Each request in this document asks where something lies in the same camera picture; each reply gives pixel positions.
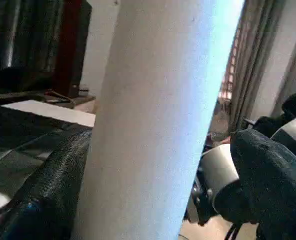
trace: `white pillar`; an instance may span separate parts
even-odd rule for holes
[[[72,239],[178,238],[242,4],[122,0]]]

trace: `curtain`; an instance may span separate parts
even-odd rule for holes
[[[296,93],[296,47],[293,51],[292,59],[290,60],[290,64],[285,75],[283,86],[280,90],[276,104],[272,111],[272,117],[277,117],[282,114],[282,104],[290,95],[294,93]]]
[[[284,0],[246,0],[232,45],[224,82],[231,84],[229,131],[248,118],[274,39]]]

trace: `black jacket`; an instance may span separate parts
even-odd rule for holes
[[[296,118],[296,93],[282,104],[282,110],[284,113],[276,118],[262,116],[253,129],[270,138],[280,127]]]

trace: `floor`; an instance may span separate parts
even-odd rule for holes
[[[179,240],[224,240],[231,223],[222,217],[213,217],[205,226],[183,222]],[[237,240],[255,240],[256,225],[244,224],[238,234]]]

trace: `white wall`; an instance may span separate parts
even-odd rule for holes
[[[286,0],[275,40],[262,76],[251,119],[270,116],[279,91],[284,83],[296,45],[296,0]]]
[[[93,9],[81,84],[89,87],[90,94],[99,97],[120,0],[88,0],[88,2]]]

